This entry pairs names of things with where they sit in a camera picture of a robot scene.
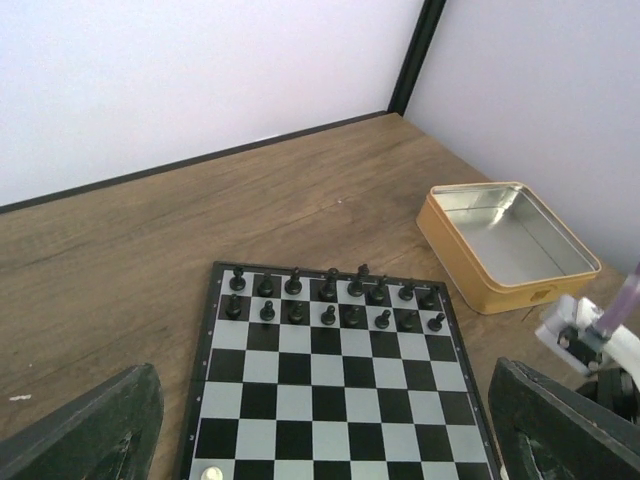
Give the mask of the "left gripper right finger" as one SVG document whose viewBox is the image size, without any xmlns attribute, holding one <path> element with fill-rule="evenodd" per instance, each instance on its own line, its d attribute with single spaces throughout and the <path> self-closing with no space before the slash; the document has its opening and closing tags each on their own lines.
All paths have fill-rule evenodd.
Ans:
<svg viewBox="0 0 640 480">
<path fill-rule="evenodd" d="M 639 477 L 639 424 L 576 390 L 502 357 L 488 399 L 507 478 Z"/>
</svg>

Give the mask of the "black and white chessboard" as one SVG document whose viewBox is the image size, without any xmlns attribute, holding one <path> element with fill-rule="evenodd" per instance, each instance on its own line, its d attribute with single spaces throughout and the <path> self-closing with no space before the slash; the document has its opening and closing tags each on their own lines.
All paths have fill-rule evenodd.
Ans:
<svg viewBox="0 0 640 480">
<path fill-rule="evenodd" d="M 446 288 L 448 335 L 212 319 L 213 264 L 174 477 L 496 479 Z"/>
</svg>

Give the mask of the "black enclosure frame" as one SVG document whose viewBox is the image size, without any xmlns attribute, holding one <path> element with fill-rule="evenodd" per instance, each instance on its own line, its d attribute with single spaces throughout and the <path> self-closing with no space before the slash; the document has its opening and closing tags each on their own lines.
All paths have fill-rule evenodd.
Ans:
<svg viewBox="0 0 640 480">
<path fill-rule="evenodd" d="M 9 213 L 403 114 L 440 1 L 5 1 Z"/>
</svg>

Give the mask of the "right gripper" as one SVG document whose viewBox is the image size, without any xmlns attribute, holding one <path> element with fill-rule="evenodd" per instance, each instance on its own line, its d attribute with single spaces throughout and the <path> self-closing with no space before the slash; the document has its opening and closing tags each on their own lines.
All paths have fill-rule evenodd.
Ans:
<svg viewBox="0 0 640 480">
<path fill-rule="evenodd" d="M 639 389 L 632 376 L 617 367 L 600 371 L 576 392 L 625 420 L 639 424 Z"/>
</svg>

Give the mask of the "white chess pawn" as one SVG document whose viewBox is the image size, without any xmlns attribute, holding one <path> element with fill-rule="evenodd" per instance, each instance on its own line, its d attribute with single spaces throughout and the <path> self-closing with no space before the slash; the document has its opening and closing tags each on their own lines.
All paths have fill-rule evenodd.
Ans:
<svg viewBox="0 0 640 480">
<path fill-rule="evenodd" d="M 223 480 L 223 471 L 218 466 L 206 467 L 200 476 L 201 480 Z"/>
</svg>

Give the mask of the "gold tin box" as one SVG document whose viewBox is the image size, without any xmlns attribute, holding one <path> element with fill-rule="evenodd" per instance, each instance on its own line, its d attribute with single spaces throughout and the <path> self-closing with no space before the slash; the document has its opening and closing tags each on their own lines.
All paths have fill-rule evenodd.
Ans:
<svg viewBox="0 0 640 480">
<path fill-rule="evenodd" d="M 574 295 L 602 269 L 519 182 L 434 186 L 416 224 L 466 304 L 483 315 Z"/>
</svg>

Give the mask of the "black chess pieces row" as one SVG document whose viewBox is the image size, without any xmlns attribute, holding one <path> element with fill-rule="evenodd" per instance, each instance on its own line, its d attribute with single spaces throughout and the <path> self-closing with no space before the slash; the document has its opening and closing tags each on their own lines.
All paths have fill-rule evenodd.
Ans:
<svg viewBox="0 0 640 480">
<path fill-rule="evenodd" d="M 231 323 L 294 325 L 448 335 L 442 283 L 265 265 L 214 266 L 212 319 Z"/>
</svg>

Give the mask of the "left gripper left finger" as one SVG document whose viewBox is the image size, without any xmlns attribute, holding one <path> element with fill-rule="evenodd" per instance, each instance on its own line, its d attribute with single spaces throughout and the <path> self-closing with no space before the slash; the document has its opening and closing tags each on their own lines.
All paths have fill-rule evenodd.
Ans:
<svg viewBox="0 0 640 480">
<path fill-rule="evenodd" d="M 1 442 L 3 479 L 146 479 L 164 413 L 159 375 L 131 366 Z"/>
</svg>

